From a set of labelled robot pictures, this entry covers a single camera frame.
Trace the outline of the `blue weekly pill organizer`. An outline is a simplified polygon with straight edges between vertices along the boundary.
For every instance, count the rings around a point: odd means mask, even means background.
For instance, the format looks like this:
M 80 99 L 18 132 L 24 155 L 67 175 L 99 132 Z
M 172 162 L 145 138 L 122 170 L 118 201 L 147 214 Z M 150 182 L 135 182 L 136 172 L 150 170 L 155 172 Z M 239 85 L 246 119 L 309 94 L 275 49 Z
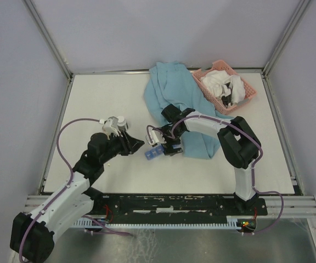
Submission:
M 152 148 L 151 150 L 148 150 L 145 152 L 145 158 L 150 161 L 160 155 L 162 155 L 164 153 L 163 147 L 160 146 L 156 146 L 154 148 Z

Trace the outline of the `white cap pill bottle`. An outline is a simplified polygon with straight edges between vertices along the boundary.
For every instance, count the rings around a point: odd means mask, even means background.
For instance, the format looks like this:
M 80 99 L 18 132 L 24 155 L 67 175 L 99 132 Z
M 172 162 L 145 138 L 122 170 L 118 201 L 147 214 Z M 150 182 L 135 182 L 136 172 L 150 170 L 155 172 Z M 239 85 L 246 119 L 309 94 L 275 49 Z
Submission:
M 127 131 L 128 130 L 128 123 L 127 120 L 124 118 L 124 116 L 118 116 L 117 117 L 117 127 L 119 131 Z

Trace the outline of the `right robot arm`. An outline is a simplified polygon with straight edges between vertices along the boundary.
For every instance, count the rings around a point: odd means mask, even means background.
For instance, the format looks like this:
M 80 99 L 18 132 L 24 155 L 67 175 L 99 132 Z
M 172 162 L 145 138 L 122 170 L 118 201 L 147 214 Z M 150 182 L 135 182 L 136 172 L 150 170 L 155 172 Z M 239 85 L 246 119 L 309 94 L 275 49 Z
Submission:
M 254 189 L 252 171 L 255 161 L 262 155 L 262 149 L 259 139 L 245 119 L 237 116 L 223 121 L 192 108 L 181 111 L 173 105 L 168 105 L 161 114 L 168 124 L 159 128 L 161 138 L 156 142 L 162 145 L 166 156 L 182 152 L 178 145 L 180 137 L 186 132 L 197 132 L 219 140 L 226 160 L 234 168 L 234 208 L 240 214 L 249 213 L 259 197 Z

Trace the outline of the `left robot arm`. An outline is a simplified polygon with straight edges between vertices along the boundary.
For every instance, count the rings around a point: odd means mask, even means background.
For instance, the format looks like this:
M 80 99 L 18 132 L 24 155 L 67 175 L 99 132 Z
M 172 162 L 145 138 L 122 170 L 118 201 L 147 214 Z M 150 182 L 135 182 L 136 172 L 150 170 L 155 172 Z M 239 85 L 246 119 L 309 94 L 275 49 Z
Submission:
M 101 212 L 104 201 L 92 185 L 104 172 L 105 163 L 118 155 L 132 155 L 143 145 L 144 141 L 125 131 L 119 136 L 93 134 L 65 183 L 36 209 L 14 218 L 10 248 L 19 254 L 20 262 L 45 262 L 70 226 L 89 212 Z

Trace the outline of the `light blue cloth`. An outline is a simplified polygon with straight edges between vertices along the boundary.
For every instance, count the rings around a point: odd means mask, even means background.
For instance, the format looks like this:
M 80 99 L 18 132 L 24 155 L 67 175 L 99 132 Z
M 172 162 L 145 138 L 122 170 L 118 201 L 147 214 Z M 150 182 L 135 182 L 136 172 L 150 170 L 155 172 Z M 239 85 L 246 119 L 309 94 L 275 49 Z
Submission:
M 150 80 L 143 98 L 148 111 L 160 127 L 168 123 L 161 112 L 170 104 L 181 111 L 193 108 L 204 115 L 230 119 L 219 113 L 214 104 L 204 97 L 185 65 L 178 62 L 157 62 L 149 72 Z M 197 132 L 184 133 L 182 143 L 184 155 L 198 159 L 213 158 L 221 146 L 218 139 Z

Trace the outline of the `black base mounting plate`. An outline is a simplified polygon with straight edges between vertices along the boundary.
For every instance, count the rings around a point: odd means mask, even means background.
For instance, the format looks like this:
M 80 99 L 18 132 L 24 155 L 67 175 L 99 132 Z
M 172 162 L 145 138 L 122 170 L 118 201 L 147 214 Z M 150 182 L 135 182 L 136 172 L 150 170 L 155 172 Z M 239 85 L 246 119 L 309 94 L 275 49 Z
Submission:
M 227 216 L 242 219 L 268 212 L 263 198 L 250 209 L 239 210 L 233 196 L 103 193 L 89 214 L 108 215 L 113 224 L 223 224 Z

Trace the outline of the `black object in basket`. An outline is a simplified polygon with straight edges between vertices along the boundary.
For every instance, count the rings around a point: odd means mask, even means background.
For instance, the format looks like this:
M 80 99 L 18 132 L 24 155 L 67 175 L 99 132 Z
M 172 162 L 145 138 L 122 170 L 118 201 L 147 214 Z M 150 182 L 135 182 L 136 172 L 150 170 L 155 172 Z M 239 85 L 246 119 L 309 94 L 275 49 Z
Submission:
M 224 105 L 225 108 L 230 107 L 233 103 L 232 103 L 232 95 L 228 95 L 228 96 L 222 96 L 221 97 L 222 100 L 222 104 Z

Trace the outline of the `white crumpled cloth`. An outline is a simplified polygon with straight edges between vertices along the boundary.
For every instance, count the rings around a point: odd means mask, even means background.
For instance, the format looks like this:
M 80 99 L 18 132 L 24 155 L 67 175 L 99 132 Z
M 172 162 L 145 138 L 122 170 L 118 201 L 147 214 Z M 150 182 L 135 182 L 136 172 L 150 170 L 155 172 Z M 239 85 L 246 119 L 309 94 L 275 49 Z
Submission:
M 229 75 L 225 70 L 213 70 L 201 77 L 201 83 L 219 101 L 221 97 L 232 95 L 232 106 L 243 101 L 246 96 L 244 82 L 238 75 Z

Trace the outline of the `pink perforated plastic basket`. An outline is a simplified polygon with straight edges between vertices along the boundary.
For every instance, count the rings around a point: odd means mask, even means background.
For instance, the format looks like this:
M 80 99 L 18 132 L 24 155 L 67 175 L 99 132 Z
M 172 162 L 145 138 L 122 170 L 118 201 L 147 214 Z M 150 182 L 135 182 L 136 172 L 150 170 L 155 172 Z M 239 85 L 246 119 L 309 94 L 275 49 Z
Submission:
M 240 109 L 257 95 L 257 91 L 223 60 L 215 61 L 207 71 L 195 71 L 193 78 L 205 98 L 223 115 Z

